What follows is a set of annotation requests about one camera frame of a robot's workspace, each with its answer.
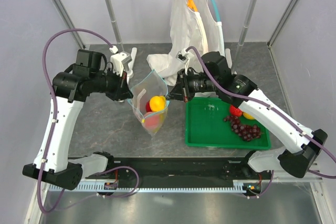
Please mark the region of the peach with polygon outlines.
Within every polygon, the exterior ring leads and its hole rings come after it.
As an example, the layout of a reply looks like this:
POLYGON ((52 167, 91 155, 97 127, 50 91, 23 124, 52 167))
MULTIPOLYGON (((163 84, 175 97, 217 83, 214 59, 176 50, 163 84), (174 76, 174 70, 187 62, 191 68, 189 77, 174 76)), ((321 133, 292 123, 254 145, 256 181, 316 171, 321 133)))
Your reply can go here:
POLYGON ((158 128, 161 124, 160 115, 154 112, 147 112, 144 115, 144 121, 143 126, 147 130, 154 131, 156 128, 158 128))

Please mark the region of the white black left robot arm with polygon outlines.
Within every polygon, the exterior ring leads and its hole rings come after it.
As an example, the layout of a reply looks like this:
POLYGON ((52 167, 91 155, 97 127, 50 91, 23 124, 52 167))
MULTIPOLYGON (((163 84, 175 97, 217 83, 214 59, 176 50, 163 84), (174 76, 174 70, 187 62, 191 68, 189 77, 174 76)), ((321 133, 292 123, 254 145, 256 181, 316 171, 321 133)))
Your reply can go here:
POLYGON ((112 155, 95 152, 82 158, 69 158, 69 145, 78 115, 92 93, 103 93, 112 101, 133 97, 128 87, 133 77, 137 49, 119 52, 106 59, 95 51, 80 49, 76 62, 53 79, 57 109, 50 110, 43 142, 23 175, 64 188, 75 189, 83 178, 99 174, 111 178, 115 173, 112 155))

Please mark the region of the orange fruit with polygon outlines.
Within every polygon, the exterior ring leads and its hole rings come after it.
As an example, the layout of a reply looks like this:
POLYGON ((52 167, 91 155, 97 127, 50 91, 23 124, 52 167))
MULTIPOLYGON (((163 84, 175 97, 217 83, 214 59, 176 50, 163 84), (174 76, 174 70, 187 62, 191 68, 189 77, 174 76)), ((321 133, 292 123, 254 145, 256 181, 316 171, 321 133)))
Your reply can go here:
POLYGON ((166 99, 164 96, 153 96, 149 102, 152 112, 159 112, 165 109, 166 99))

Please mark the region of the purple grape bunch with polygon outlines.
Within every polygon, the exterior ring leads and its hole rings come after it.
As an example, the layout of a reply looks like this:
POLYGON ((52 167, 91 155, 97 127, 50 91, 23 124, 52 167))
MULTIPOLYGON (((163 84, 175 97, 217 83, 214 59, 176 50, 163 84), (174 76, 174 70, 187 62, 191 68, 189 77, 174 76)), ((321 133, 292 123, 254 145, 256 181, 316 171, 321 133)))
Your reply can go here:
POLYGON ((245 142, 250 142, 252 140, 261 138, 261 129, 256 124, 243 124, 239 117, 234 115, 229 115, 223 118, 223 121, 228 122, 231 130, 245 142))

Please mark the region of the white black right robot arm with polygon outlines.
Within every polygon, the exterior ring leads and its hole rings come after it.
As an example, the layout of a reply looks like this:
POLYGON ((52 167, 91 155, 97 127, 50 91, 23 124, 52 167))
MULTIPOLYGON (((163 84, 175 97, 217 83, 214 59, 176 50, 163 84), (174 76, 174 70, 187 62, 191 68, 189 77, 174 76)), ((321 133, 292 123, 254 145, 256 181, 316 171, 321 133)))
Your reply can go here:
POLYGON ((282 169, 296 178, 311 172, 310 167, 327 140, 327 133, 302 125, 272 103, 257 85, 240 74, 233 74, 227 60, 218 51, 198 56, 183 50, 176 60, 182 63, 176 84, 167 98, 191 101, 195 94, 215 92, 224 102, 254 117, 282 144, 282 148, 255 151, 240 166, 248 179, 266 170, 282 169))

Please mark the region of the red strawberry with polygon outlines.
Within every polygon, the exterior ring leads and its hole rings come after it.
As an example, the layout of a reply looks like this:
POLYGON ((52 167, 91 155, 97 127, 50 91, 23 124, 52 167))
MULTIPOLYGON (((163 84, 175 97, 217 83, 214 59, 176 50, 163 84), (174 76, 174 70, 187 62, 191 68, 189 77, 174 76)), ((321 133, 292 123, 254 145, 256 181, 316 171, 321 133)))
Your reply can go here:
POLYGON ((234 107, 233 105, 230 105, 229 112, 231 115, 237 116, 237 117, 240 117, 243 114, 243 112, 240 109, 234 107))

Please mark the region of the clear zip top bag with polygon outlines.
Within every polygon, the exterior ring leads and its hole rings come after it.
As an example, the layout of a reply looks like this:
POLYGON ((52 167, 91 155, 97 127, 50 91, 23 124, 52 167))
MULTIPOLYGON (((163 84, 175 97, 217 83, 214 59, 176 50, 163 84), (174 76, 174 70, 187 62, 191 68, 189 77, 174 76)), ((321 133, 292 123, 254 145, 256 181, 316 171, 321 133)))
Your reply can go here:
POLYGON ((154 136, 162 127, 170 102, 165 98, 168 87, 165 81, 152 70, 141 82, 131 88, 133 98, 128 102, 142 127, 154 136))

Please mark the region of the small yellow fruit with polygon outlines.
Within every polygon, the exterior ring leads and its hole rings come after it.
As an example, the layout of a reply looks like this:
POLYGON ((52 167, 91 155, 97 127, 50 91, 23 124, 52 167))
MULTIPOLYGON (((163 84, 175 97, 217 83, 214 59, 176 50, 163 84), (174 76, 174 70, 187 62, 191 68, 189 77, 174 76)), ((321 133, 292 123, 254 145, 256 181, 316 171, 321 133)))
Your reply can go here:
POLYGON ((243 112, 243 116, 248 119, 248 120, 254 120, 255 118, 253 116, 251 116, 250 114, 243 112))

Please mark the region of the red apple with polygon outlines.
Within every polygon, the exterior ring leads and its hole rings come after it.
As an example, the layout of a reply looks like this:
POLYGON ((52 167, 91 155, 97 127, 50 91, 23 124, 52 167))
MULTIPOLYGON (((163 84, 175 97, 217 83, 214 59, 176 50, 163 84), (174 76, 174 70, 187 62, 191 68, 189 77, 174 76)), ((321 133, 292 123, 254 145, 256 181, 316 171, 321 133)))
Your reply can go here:
POLYGON ((145 110, 146 110, 147 113, 152 112, 149 101, 146 103, 145 110))

